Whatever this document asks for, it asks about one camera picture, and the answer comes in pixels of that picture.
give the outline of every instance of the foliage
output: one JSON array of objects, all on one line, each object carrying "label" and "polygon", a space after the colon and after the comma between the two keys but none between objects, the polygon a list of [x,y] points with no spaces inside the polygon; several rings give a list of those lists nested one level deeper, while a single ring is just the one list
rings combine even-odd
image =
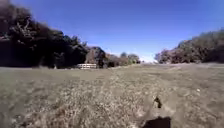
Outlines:
[{"label": "foliage", "polygon": [[203,33],[156,54],[159,63],[224,62],[224,30]]},{"label": "foliage", "polygon": [[81,42],[77,36],[71,38],[35,21],[26,8],[6,3],[0,6],[1,66],[66,68],[95,63],[103,68],[139,61],[134,54],[108,57],[100,47],[88,47],[87,42]]}]

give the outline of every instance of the fence rail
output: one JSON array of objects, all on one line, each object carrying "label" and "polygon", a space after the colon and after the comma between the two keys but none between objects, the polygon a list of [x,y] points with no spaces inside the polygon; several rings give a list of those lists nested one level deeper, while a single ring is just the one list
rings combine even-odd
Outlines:
[{"label": "fence rail", "polygon": [[96,69],[97,65],[96,64],[78,64],[77,68],[79,68],[79,69]]}]

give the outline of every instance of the lawn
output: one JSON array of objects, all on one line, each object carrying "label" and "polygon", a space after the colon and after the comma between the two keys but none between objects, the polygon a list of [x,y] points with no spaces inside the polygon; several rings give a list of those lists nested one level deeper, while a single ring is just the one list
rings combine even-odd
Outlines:
[{"label": "lawn", "polygon": [[156,128],[157,117],[159,128],[223,128],[224,65],[0,68],[1,128]]}]

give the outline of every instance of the blue sky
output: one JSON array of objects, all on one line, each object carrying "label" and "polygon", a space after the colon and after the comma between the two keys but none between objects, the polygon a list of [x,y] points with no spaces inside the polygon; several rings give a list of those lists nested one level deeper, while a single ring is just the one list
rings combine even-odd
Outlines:
[{"label": "blue sky", "polygon": [[224,27],[224,0],[12,0],[88,45],[152,61],[162,49]]}]

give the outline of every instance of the white fence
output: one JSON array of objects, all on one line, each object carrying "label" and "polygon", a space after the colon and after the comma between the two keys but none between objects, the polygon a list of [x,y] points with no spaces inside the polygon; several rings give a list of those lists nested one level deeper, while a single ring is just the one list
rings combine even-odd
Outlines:
[{"label": "white fence", "polygon": [[96,69],[97,65],[96,64],[78,64],[77,68],[79,68],[79,69]]}]

